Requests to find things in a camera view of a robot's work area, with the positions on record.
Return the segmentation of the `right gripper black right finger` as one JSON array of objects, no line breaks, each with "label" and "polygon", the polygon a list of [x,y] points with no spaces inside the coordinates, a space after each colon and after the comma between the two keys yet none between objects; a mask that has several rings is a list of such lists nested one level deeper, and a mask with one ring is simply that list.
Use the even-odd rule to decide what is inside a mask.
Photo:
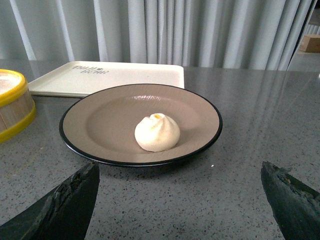
[{"label": "right gripper black right finger", "polygon": [[320,193],[264,161],[261,182],[273,216],[286,240],[320,238]]}]

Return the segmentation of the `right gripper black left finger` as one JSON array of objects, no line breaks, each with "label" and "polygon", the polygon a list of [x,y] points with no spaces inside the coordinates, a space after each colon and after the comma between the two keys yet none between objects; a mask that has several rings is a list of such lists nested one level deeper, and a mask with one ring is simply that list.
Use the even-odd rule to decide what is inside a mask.
[{"label": "right gripper black left finger", "polygon": [[100,170],[88,163],[0,227],[2,240],[83,240],[96,204]]}]

